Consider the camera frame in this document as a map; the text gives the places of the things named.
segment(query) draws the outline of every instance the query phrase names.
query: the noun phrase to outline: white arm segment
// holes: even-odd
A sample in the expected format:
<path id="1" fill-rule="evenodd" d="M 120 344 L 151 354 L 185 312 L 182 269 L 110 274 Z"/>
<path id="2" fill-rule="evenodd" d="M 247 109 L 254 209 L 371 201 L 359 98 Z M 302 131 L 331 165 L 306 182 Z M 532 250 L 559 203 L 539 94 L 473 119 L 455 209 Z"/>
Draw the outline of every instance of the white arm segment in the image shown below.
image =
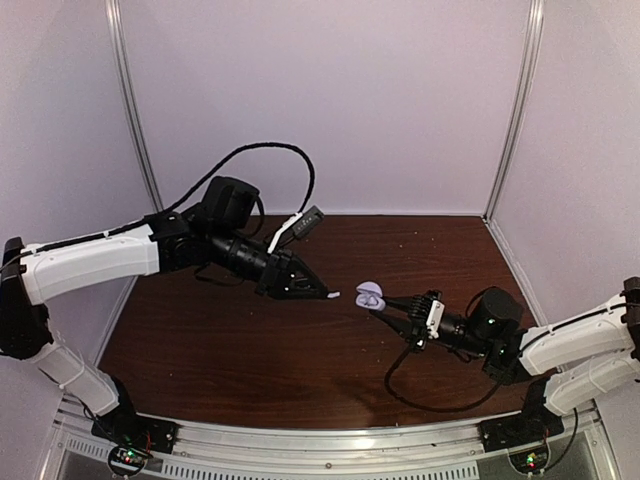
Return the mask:
<path id="1" fill-rule="evenodd" d="M 625 307 L 610 309 L 614 305 L 625 303 L 625 301 L 623 296 L 616 295 L 608 302 L 579 316 L 607 309 L 604 313 L 585 318 L 558 330 L 555 329 L 565 322 L 529 329 L 522 337 L 521 346 L 527 345 L 545 331 L 551 333 L 527 348 L 522 354 L 520 362 L 529 374 L 541 375 L 551 368 L 592 357 L 599 353 L 632 348 L 634 346 L 633 340 L 629 335 L 627 325 L 622 323 L 622 316 L 627 309 Z"/>
<path id="2" fill-rule="evenodd" d="M 29 255 L 20 260 L 33 305 L 77 288 L 133 275 L 151 275 L 160 269 L 157 243 L 148 225 L 120 235 Z M 31 244 L 25 250 L 42 245 Z"/>
<path id="3" fill-rule="evenodd" d="M 111 378 L 91 363 L 85 363 L 80 353 L 65 345 L 60 334 L 26 361 L 54 380 L 60 390 L 82 400 L 96 415 L 104 415 L 118 406 L 118 390 Z"/>
<path id="4" fill-rule="evenodd" d="M 545 407 L 556 415 L 571 412 L 578 405 L 640 376 L 640 361 L 632 350 L 592 358 L 577 367 L 551 377 L 545 389 Z"/>

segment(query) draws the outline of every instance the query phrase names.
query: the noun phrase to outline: brown wooden surface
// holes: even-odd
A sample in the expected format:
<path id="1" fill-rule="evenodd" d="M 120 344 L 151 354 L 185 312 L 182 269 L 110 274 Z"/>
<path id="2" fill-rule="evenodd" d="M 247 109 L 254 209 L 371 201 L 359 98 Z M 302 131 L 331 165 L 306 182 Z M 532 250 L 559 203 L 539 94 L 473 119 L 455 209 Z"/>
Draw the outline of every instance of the brown wooden surface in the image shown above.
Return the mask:
<path id="1" fill-rule="evenodd" d="M 456 312 L 489 285 L 524 304 L 480 219 L 327 217 L 292 247 L 342 292 L 339 299 L 278 302 L 254 295 L 253 284 L 216 287 L 195 281 L 191 271 L 140 278 L 101 367 L 125 382 L 141 412 L 230 425 L 410 425 L 520 408 L 526 385 L 503 387 L 457 415 L 397 402 L 382 380 L 405 344 L 354 305 L 354 289 L 365 280 L 387 295 L 442 290 Z M 527 312 L 525 325 L 532 323 Z M 431 346 L 408 358 L 394 385 L 427 405 L 461 405 L 491 387 L 481 366 Z"/>

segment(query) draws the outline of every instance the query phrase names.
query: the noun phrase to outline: white wall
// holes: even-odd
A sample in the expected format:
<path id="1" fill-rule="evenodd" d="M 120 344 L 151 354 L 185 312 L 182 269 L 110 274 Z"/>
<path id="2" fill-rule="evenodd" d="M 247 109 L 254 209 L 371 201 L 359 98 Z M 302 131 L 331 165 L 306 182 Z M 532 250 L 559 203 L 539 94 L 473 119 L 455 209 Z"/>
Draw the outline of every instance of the white wall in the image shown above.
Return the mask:
<path id="1" fill-rule="evenodd" d="M 640 275 L 640 3 L 547 2 L 540 59 L 500 226 L 549 322 Z M 640 386 L 599 401 L 637 480 Z"/>
<path id="2" fill-rule="evenodd" d="M 238 145 L 289 141 L 332 213 L 479 214 L 518 78 L 528 0 L 123 2 L 133 82 L 166 204 Z M 250 153 L 226 170 L 271 212 L 304 164 Z"/>
<path id="3" fill-rule="evenodd" d="M 102 0 L 0 3 L 0 243 L 53 241 L 151 210 L 120 100 Z M 123 281 L 54 299 L 51 327 L 95 358 Z M 58 406 L 0 358 L 0 477 L 30 479 Z"/>

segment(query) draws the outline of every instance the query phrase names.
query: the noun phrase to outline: metal corner post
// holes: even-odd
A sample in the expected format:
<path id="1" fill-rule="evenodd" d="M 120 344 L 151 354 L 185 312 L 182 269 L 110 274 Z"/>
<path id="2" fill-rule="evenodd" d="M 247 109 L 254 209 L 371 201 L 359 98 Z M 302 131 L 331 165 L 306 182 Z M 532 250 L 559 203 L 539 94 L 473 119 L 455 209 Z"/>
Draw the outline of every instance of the metal corner post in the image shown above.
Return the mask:
<path id="1" fill-rule="evenodd" d="M 538 61 L 538 53 L 540 51 L 543 21 L 544 0 L 531 0 L 527 33 L 525 35 L 524 51 L 522 54 L 522 64 L 520 66 L 520 77 L 518 79 L 516 96 L 513 102 L 511 119 L 509 121 L 507 136 L 502 149 L 502 156 L 496 173 L 496 179 L 491 190 L 489 203 L 487 204 L 487 208 L 483 215 L 486 223 L 491 222 L 495 214 L 516 149 L 518 135 L 522 128 L 524 110 L 531 91 L 531 84 L 533 83 L 533 76 L 536 69 L 536 63 Z"/>
<path id="2" fill-rule="evenodd" d="M 129 70 L 129 61 L 127 59 L 127 50 L 125 47 L 124 32 L 122 29 L 122 21 L 120 18 L 120 1 L 106 0 L 107 20 L 109 23 L 109 32 L 111 34 L 111 43 L 116 58 L 116 67 L 118 69 L 118 80 L 120 81 L 120 89 L 122 92 L 127 123 L 131 132 L 133 146 L 142 173 L 142 179 L 147 189 L 147 194 L 153 205 L 153 209 L 159 212 L 164 209 L 160 190 L 156 177 L 153 173 L 147 144 L 142 131 L 140 122 L 140 114 L 136 104 L 136 98 L 133 91 L 133 82 L 131 81 L 131 72 Z"/>

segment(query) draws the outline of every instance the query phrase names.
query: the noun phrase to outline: robotic arm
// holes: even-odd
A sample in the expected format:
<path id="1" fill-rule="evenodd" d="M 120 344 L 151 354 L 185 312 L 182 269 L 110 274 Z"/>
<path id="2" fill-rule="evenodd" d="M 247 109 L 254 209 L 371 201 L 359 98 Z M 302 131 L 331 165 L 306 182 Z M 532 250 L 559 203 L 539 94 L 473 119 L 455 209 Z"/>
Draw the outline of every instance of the robotic arm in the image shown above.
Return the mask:
<path id="1" fill-rule="evenodd" d="M 640 376 L 640 278 L 624 282 L 624 291 L 583 314 L 528 330 L 520 329 L 523 309 L 504 290 L 490 287 L 478 294 L 465 315 L 446 312 L 441 293 L 386 297 L 373 282 L 358 287 L 356 304 L 389 325 L 419 353 L 427 343 L 441 345 L 465 361 L 484 358 L 483 371 L 500 385 L 543 376 L 562 365 L 577 366 L 531 383 L 521 413 L 481 422 L 486 451 L 535 442 L 564 431 L 561 416 L 578 405 Z M 408 321 L 385 312 L 406 313 Z M 401 401 L 424 410 L 447 412 Z M 472 404 L 478 406 L 490 398 Z"/>
<path id="2" fill-rule="evenodd" d="M 122 383 L 51 333 L 45 303 L 64 292 L 115 278 L 212 263 L 255 282 L 260 295 L 330 298 L 325 284 L 300 258 L 278 247 L 278 238 L 267 245 L 240 231 L 256 202 L 260 202 L 259 192 L 253 186 L 214 177 L 203 200 L 182 213 L 150 215 L 115 231 L 89 236 L 88 241 L 24 246 L 19 237 L 9 240 L 0 279 L 1 353 L 35 365 L 77 397 L 94 420 L 94 433 L 140 451 L 170 452 L 175 425 L 139 416 Z M 302 238 L 321 221 L 322 214 L 313 207 L 294 217 L 287 226 L 295 238 Z"/>

